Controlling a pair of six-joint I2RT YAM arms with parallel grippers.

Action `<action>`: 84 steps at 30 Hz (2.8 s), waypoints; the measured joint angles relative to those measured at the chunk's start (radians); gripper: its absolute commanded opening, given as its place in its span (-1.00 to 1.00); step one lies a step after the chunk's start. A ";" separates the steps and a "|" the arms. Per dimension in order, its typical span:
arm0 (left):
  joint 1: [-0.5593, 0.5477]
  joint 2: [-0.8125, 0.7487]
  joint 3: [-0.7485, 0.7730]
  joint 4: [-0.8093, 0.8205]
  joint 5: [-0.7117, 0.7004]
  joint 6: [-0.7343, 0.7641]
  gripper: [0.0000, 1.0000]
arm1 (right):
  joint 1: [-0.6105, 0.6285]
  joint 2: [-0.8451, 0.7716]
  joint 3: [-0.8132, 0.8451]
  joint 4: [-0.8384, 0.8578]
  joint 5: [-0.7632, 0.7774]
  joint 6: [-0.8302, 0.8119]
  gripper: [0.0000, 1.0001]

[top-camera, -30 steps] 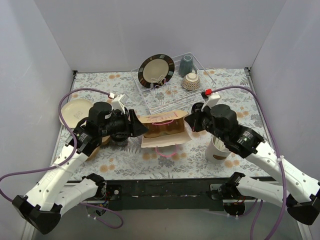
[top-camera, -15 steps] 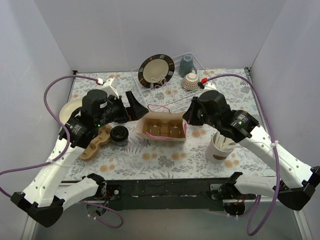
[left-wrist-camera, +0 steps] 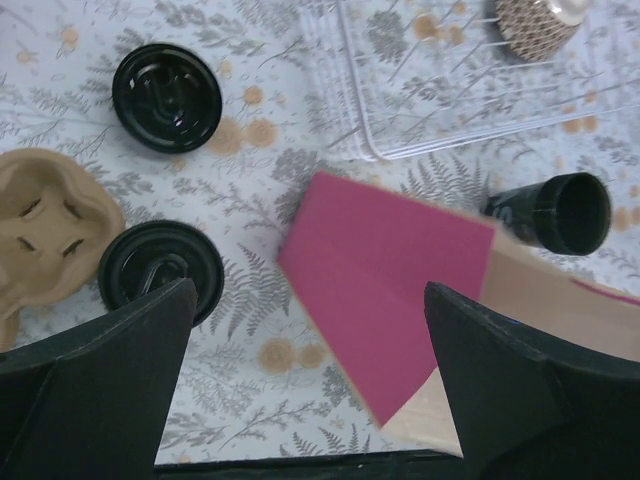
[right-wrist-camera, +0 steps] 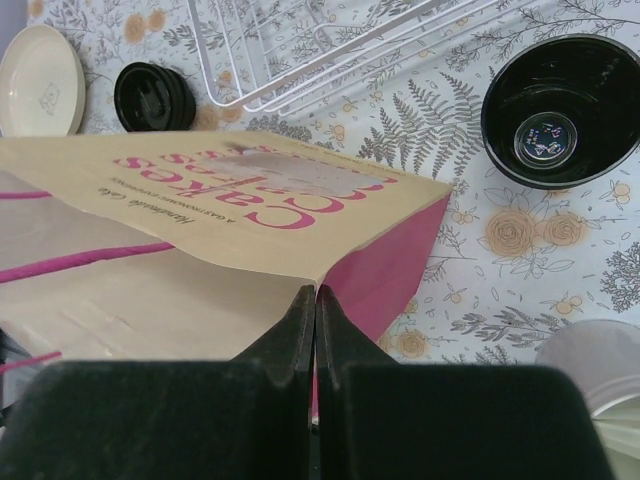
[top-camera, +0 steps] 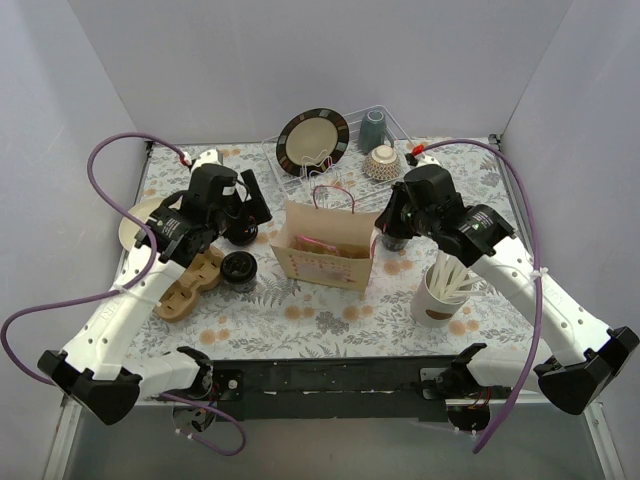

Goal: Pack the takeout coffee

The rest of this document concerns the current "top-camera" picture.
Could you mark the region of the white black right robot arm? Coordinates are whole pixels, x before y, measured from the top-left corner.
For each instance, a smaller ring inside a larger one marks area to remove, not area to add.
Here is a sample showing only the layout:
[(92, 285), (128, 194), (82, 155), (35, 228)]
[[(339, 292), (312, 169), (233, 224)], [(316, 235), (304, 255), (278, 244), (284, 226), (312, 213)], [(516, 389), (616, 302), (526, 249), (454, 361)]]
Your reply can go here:
[(391, 188), (375, 222), (394, 239), (424, 236), (491, 285), (533, 326), (529, 352), (518, 357), (475, 343), (436, 379), (447, 395), (475, 397), (486, 387), (539, 392), (579, 415), (620, 373), (639, 346), (628, 327), (591, 315), (535, 266), (514, 228), (493, 208), (465, 205), (447, 170), (410, 170)]

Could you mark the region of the black cup lid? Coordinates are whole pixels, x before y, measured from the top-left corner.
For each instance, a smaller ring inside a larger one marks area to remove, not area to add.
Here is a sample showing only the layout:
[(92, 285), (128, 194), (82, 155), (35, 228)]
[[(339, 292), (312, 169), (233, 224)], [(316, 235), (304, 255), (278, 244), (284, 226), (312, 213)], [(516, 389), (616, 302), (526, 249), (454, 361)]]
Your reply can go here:
[(255, 278), (258, 264), (255, 257), (246, 251), (227, 254), (220, 265), (223, 278), (230, 283), (245, 283)]

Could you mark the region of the dark translucent takeout cup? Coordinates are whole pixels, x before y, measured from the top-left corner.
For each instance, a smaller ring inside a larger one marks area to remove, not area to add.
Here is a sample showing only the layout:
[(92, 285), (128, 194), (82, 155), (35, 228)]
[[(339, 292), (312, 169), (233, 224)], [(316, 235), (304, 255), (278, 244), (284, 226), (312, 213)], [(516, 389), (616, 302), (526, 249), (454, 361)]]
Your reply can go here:
[(237, 292), (237, 293), (249, 293), (256, 288), (257, 281), (255, 278), (245, 279), (245, 280), (227, 280), (226, 283), (229, 287)]

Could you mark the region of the paper bag pink handles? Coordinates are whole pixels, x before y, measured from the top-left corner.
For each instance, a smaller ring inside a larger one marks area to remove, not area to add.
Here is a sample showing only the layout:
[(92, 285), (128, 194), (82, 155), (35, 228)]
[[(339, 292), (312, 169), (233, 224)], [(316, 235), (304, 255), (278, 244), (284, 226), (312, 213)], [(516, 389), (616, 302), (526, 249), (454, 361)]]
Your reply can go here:
[(285, 202), (285, 221), (271, 249), (291, 279), (363, 292), (374, 263), (378, 215), (358, 211), (352, 195), (347, 210), (321, 207), (317, 194), (326, 188), (313, 188), (310, 205)]

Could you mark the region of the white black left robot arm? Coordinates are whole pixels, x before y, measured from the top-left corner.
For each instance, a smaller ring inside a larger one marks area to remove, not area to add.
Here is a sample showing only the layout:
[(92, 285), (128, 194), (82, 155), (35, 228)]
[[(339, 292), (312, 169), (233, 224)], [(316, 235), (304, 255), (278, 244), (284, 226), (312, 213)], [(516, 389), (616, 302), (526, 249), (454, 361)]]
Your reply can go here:
[(106, 425), (122, 420), (140, 398), (166, 392), (205, 398), (213, 386), (212, 362), (205, 354), (180, 347), (128, 364), (126, 353), (197, 255), (219, 237), (244, 246), (270, 219), (252, 170), (238, 173), (219, 164), (192, 168), (188, 189), (177, 200), (163, 201), (137, 232), (115, 281), (115, 296), (102, 301), (60, 351), (45, 351), (39, 369)]

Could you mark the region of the brown cardboard cup carrier stack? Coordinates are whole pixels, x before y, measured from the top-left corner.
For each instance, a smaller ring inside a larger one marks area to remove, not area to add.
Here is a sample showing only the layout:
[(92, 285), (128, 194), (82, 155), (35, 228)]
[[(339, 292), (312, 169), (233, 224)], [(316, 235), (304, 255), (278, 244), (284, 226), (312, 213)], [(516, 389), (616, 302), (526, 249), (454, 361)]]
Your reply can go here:
[(168, 323), (184, 320), (195, 309), (202, 293), (210, 291), (221, 282), (221, 264), (224, 253), (211, 246), (198, 254), (163, 294), (154, 313)]

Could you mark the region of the black plastic lid stack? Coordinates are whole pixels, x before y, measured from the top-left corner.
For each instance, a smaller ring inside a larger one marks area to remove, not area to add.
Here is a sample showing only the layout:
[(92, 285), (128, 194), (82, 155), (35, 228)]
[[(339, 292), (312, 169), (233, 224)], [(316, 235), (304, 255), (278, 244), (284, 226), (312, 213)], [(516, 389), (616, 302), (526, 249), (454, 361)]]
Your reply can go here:
[(259, 229), (251, 226), (245, 229), (234, 229), (225, 233), (225, 238), (237, 247), (251, 245), (257, 238)]

